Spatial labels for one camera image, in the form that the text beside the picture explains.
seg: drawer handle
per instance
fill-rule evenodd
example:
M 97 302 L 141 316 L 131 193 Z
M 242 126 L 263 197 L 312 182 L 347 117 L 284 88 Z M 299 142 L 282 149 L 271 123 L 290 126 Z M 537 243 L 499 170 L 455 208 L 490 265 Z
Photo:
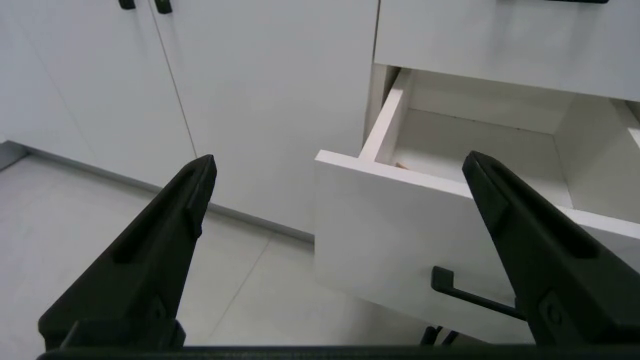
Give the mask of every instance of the drawer handle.
M 449 296 L 453 296 L 454 298 L 468 301 L 472 304 L 482 306 L 489 310 L 497 311 L 501 314 L 509 315 L 516 319 L 526 320 L 522 313 L 510 306 L 503 305 L 499 302 L 485 299 L 478 295 L 456 289 L 455 287 L 453 287 L 453 276 L 453 271 L 439 266 L 434 266 L 433 270 L 431 271 L 431 288 L 439 293 L 447 294 Z
M 156 9 L 159 14 L 171 14 L 173 8 L 171 8 L 171 0 L 156 0 Z
M 609 0 L 547 0 L 547 1 L 559 1 L 559 2 L 579 2 L 585 4 L 606 4 Z
M 134 0 L 118 0 L 120 3 L 120 8 L 122 10 L 133 10 L 136 8 L 136 3 Z

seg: cabinet drawer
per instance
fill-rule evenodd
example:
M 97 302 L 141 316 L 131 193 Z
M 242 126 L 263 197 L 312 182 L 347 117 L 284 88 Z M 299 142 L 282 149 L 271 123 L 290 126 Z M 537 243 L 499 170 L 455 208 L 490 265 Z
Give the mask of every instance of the cabinet drawer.
M 382 0 L 375 62 L 638 101 L 640 1 Z
M 431 289 L 514 305 L 462 174 L 493 156 L 640 270 L 640 126 L 618 100 L 402 69 L 358 158 L 316 157 L 315 269 L 355 296 L 489 342 L 524 321 Z

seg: white cupboard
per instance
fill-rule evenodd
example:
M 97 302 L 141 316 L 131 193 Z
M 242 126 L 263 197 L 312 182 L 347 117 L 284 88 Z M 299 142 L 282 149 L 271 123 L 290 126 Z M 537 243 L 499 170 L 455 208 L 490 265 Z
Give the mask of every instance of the white cupboard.
M 173 1 L 154 11 L 212 202 L 313 232 L 313 157 L 362 145 L 377 1 Z
M 135 4 L 10 2 L 97 166 L 164 186 L 195 154 L 151 8 Z
M 7 140 L 97 165 L 37 53 L 6 10 L 0 12 L 0 131 Z

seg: black drawer handle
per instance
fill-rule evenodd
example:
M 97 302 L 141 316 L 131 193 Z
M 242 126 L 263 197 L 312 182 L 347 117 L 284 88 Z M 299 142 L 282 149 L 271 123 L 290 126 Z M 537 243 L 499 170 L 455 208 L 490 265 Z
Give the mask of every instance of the black drawer handle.
M 583 4 L 606 4 L 609 2 L 609 0 L 548 0 L 548 1 L 579 2 Z
M 173 12 L 171 0 L 156 0 L 156 9 L 160 14 L 171 14 Z
M 136 8 L 136 3 L 134 0 L 118 0 L 120 3 L 120 8 L 122 10 L 133 10 Z
M 516 319 L 526 320 L 524 315 L 510 306 L 503 305 L 499 302 L 485 299 L 478 295 L 473 295 L 466 291 L 456 289 L 455 287 L 453 287 L 453 276 L 453 271 L 441 268 L 439 266 L 434 266 L 433 270 L 431 271 L 431 288 L 439 293 L 447 294 L 449 296 L 453 296 L 454 298 L 468 301 L 472 304 L 482 306 L 489 310 L 497 311 L 501 314 L 509 315 Z

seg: tiled floor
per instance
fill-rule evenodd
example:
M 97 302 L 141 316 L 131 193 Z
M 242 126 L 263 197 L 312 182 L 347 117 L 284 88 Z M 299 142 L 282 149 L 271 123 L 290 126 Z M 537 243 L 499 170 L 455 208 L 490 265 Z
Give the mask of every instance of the tiled floor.
M 0 172 L 0 357 L 153 194 L 30 156 Z M 416 344 L 425 323 L 316 283 L 313 245 L 208 213 L 178 319 L 187 344 Z

